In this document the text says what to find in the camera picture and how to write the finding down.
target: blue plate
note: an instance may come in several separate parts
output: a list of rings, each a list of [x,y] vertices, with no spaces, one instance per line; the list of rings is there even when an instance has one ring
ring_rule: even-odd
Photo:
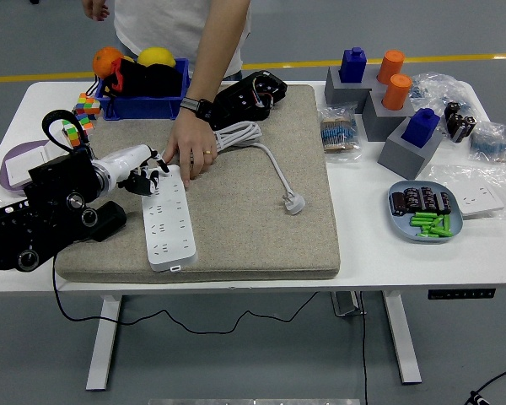
[[[409,187],[413,188],[429,187],[434,193],[445,192],[446,194],[448,194],[449,205],[452,208],[452,212],[449,215],[449,224],[450,224],[450,232],[453,234],[453,236],[446,236],[446,237],[441,236],[439,238],[427,238],[423,236],[417,236],[417,234],[419,234],[421,230],[418,227],[411,226],[411,218],[414,215],[413,213],[406,213],[405,215],[402,216],[391,214],[390,195],[393,192],[404,192]],[[407,181],[400,181],[394,184],[392,187],[390,187],[390,190],[388,191],[388,210],[390,211],[392,222],[396,226],[398,232],[401,235],[405,236],[406,238],[412,240],[418,240],[427,243],[443,243],[453,239],[457,234],[461,232],[461,228],[463,228],[463,217],[461,216],[461,211],[459,210],[459,205],[457,205],[457,200],[455,200],[454,194],[446,187],[432,181],[407,180]]]

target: white t-shirt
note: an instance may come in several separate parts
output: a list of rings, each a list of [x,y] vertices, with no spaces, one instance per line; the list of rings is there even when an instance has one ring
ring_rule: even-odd
[[[150,46],[162,46],[174,57],[187,58],[191,73],[209,10],[210,0],[115,0],[116,35],[137,55]],[[244,32],[225,76],[242,68],[240,48],[250,33],[250,24],[248,10]]]

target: rubik's cube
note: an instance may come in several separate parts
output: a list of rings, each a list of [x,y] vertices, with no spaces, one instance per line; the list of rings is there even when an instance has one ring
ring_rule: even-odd
[[[95,120],[100,114],[101,105],[94,97],[89,97],[86,93],[81,93],[73,113],[77,116],[87,114],[90,120]]]
[[[88,114],[80,114],[77,116],[78,121],[81,123],[83,127],[84,133],[86,137],[89,138],[92,133],[94,133],[94,124],[90,120]],[[62,120],[62,125],[64,128],[62,129],[64,135],[69,139],[69,143],[72,147],[77,147],[81,144],[80,137],[78,135],[77,128],[69,121]]]

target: blue bin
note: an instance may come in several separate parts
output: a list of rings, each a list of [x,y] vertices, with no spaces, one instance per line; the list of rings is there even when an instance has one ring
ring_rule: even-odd
[[[110,97],[103,95],[103,80],[100,80],[95,99],[101,104],[102,116],[107,121],[122,119],[170,119],[174,120],[180,111],[180,103],[186,96],[190,79],[188,74],[189,61],[176,59],[176,70],[182,73],[182,91],[178,97],[115,97],[109,107]]]

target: wall socket panel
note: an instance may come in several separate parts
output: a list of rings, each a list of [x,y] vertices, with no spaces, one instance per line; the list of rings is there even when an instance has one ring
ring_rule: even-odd
[[[476,300],[493,298],[495,289],[430,289],[428,300]]]
[[[464,217],[504,208],[504,203],[486,181],[457,181],[446,186],[454,193],[461,215]]]
[[[178,272],[197,260],[186,189],[180,168],[159,170],[157,191],[143,197],[144,233],[150,267],[155,272]]]

